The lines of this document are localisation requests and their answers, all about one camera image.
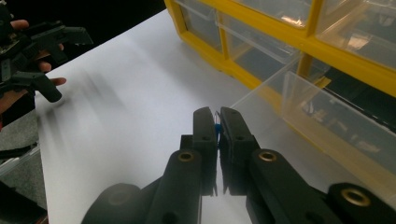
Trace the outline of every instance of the plastic drawer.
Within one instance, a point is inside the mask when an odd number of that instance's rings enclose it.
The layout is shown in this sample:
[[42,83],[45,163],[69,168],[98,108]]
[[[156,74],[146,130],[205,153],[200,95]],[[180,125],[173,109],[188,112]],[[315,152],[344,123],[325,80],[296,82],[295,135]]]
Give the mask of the plastic drawer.
[[323,89],[278,73],[233,108],[261,147],[288,154],[313,187],[354,182],[396,207],[396,135]]
[[396,69],[396,2],[325,0],[317,38]]
[[218,26],[226,31],[230,58],[261,81],[299,57],[299,50],[226,14],[219,14]]
[[311,8],[311,0],[234,0],[258,10],[279,21],[297,28],[304,28]]
[[181,6],[187,30],[214,49],[222,51],[219,27],[216,25],[216,10],[198,0],[175,0],[175,2]]

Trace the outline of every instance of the black background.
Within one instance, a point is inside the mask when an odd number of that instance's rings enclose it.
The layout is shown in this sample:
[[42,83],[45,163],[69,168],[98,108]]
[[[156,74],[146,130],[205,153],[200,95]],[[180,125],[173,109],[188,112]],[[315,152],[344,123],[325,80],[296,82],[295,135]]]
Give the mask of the black background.
[[93,45],[65,44],[64,52],[71,60],[164,10],[165,4],[163,0],[7,0],[7,7],[15,20],[28,20],[31,25],[62,21],[66,26],[85,27]]

